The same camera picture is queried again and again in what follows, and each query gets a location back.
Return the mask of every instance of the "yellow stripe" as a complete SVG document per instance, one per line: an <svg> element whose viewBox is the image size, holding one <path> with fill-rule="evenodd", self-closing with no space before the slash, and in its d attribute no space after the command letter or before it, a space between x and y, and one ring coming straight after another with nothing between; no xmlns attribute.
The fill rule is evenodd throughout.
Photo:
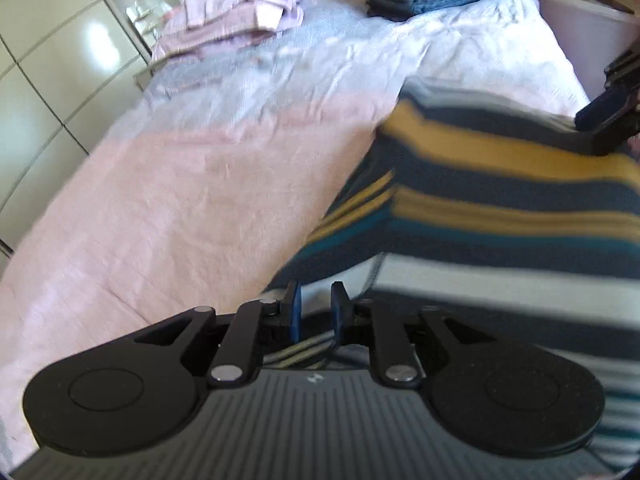
<svg viewBox="0 0 640 480"><path fill-rule="evenodd" d="M379 179L377 179L373 184L363 189L361 192L353 195L350 199L347 200L344 204L342 204L338 209L333 211L331 214L327 215L322 219L318 227L322 227L330 224L338 217L345 214L347 211L354 209L356 206L360 205L371 195L379 192L383 187L385 187L389 182L391 182L392 174L389 171L387 174L383 175Z"/></svg>
<svg viewBox="0 0 640 480"><path fill-rule="evenodd" d="M321 240L322 238L325 238L335 233L336 231L339 231L340 229L343 229L348 225L353 224L354 222L357 222L361 218L364 218L366 215L370 214L371 212L385 205L385 203L392 196L393 196L392 190L387 189L384 193L381 193L379 196L375 197L373 200L370 200L369 202L364 204L362 207L354 209L350 213L347 213L346 215L342 216L341 218L337 219L335 222L333 222L330 225L327 225L326 227L321 227L313 231L309 235L309 238L306 239L306 244L312 244L313 242L317 242L318 240Z"/></svg>
<svg viewBox="0 0 640 480"><path fill-rule="evenodd" d="M585 156L520 139L507 139L425 120L400 102L383 129L418 155L439 164L529 180L617 180L640 192L640 169L625 155Z"/></svg>
<svg viewBox="0 0 640 480"><path fill-rule="evenodd" d="M480 205L399 187L395 216L422 224L503 236L585 236L640 244L640 218L608 211L548 213Z"/></svg>

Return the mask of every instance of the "pink bedsheet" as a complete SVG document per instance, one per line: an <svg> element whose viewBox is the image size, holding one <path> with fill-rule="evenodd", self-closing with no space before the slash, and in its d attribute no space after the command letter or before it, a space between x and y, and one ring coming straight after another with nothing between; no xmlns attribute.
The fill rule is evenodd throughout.
<svg viewBox="0 0 640 480"><path fill-rule="evenodd" d="M341 95L324 103L321 122L292 108L238 124L232 137L220 127L102 143L0 283L0 412L14 464L35 447L17 403L30 377L188 308L229 313L259 295L392 106Z"/></svg>
<svg viewBox="0 0 640 480"><path fill-rule="evenodd" d="M38 370L188 308L227 313L256 297L322 217L408 75L558 114L586 104L537 0L348 25L338 10L359 11L331 2L334 23L317 14L318 29L333 27L318 44L147 96L23 240L0 282L0 468L35 450L20 399Z"/></svg>

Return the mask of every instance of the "ribbed gray surface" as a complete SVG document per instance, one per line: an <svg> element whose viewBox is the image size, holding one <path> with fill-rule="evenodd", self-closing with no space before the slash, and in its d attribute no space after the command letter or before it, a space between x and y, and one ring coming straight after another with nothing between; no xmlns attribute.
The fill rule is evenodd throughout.
<svg viewBox="0 0 640 480"><path fill-rule="evenodd" d="M263 370L246 388L212 394L181 434L155 448L110 459L44 449L14 478L573 480L603 472L584 450L513 460L471 448L417 394L379 386L366 370Z"/></svg>

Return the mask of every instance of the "striped shirt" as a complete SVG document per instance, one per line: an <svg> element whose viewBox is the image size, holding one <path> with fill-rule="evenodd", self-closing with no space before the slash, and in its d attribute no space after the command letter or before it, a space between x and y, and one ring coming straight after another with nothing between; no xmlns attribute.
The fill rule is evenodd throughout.
<svg viewBox="0 0 640 480"><path fill-rule="evenodd" d="M501 98L416 80L270 289L330 283L398 311L425 304L587 367L606 391L592 449L640 452L640 168Z"/></svg>

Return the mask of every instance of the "pink folded clothing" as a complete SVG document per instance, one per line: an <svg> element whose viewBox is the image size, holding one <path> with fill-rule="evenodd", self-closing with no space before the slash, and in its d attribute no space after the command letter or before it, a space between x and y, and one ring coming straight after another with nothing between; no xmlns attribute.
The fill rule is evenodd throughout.
<svg viewBox="0 0 640 480"><path fill-rule="evenodd" d="M153 61L178 54L203 55L250 46L282 30L299 27L300 0L185 0L154 47Z"/></svg>

